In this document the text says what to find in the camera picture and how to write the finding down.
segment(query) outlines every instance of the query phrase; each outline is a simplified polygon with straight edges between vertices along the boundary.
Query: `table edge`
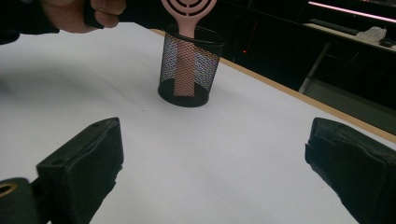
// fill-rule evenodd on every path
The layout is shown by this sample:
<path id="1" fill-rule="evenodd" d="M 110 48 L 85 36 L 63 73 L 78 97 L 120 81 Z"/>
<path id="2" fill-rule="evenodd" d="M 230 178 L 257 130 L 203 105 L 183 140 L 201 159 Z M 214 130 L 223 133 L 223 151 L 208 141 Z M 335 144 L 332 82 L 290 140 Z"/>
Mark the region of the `table edge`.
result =
<path id="1" fill-rule="evenodd" d="M 157 29 L 150 29 L 150 30 L 152 32 L 158 34 L 158 35 L 164 36 L 164 31 L 162 31 L 162 30 L 157 30 Z M 298 100 L 301 100 L 301 101 L 303 101 L 303 102 L 305 102 L 305 103 L 307 103 L 309 105 L 312 105 L 312 106 L 314 106 L 314 107 L 316 107 L 316 108 L 318 108 L 318 109 L 320 109 L 320 110 L 322 110 L 322 111 L 324 111 L 326 113 L 329 113 L 329 114 L 331 114 L 331 115 L 333 115 L 333 116 L 335 116 L 335 117 L 337 117 L 339 119 L 342 119 L 342 120 L 344 120 L 346 122 L 349 122 L 349 123 L 351 123 L 351 124 L 353 124 L 353 125 L 355 125 L 355 126 L 357 126 L 359 128 L 362 128 L 363 130 L 365 130 L 365 131 L 367 131 L 369 133 L 373 133 L 373 134 L 375 134 L 375 135 L 377 135 L 379 137 L 382 137 L 382 138 L 384 138 L 384 139 L 386 139 L 386 140 L 388 140 L 388 141 L 390 141 L 392 143 L 396 143 L 396 135 L 394 135 L 392 133 L 388 133 L 388 132 L 386 132 L 386 131 L 384 131 L 382 129 L 379 129 L 379 128 L 377 128 L 377 127 L 375 127 L 375 126 L 373 126 L 373 125 L 371 125 L 369 123 L 364 122 L 363 120 L 356 119 L 355 117 L 352 117 L 352 116 L 350 116 L 350 115 L 348 115 L 348 114 L 346 114 L 346 113 L 344 113 L 344 112 L 342 112 L 340 110 L 337 110 L 337 109 L 335 109 L 335 108 L 333 108 L 333 107 L 331 107 L 329 105 L 325 105 L 322 102 L 319 102 L 319 101 L 317 101 L 315 99 L 310 98 L 309 96 L 303 95 L 302 93 L 299 93 L 299 92 L 294 91 L 294 90 L 292 90 L 292 89 L 290 89 L 290 88 L 288 88 L 286 86 L 283 86 L 283 85 L 281 85 L 281 84 L 279 84 L 279 83 L 277 83 L 277 82 L 275 82 L 275 81 L 273 81 L 273 80 L 271 80 L 271 79 L 269 79 L 267 77 L 264 77 L 264 76 L 262 76 L 262 75 L 260 75 L 258 73 L 255 73 L 255 72 L 253 72 L 251 70 L 248 70 L 247 68 L 245 68 L 245 67 L 243 67 L 241 65 L 238 65 L 238 64 L 233 63 L 231 61 L 228 61 L 228 60 L 226 60 L 224 58 L 220 58 L 220 62 L 225 64 L 225 65 L 227 65 L 227 66 L 230 66 L 231 68 L 233 68 L 233 69 L 235 69 L 235 70 L 237 70 L 237 71 L 239 71 L 239 72 L 241 72 L 241 73 L 243 73 L 245 75 L 253 77 L 253 78 L 259 80 L 260 82 L 263 82 L 263 83 L 265 83 L 265 84 L 267 84 L 267 85 L 269 85 L 269 86 L 271 86 L 271 87 L 273 87 L 273 88 L 275 88 L 275 89 L 277 89 L 279 91 L 283 91 L 286 94 L 288 94 L 288 95 L 290 95 L 290 96 L 292 96 L 292 97 L 294 97 L 294 98 L 296 98 Z"/>

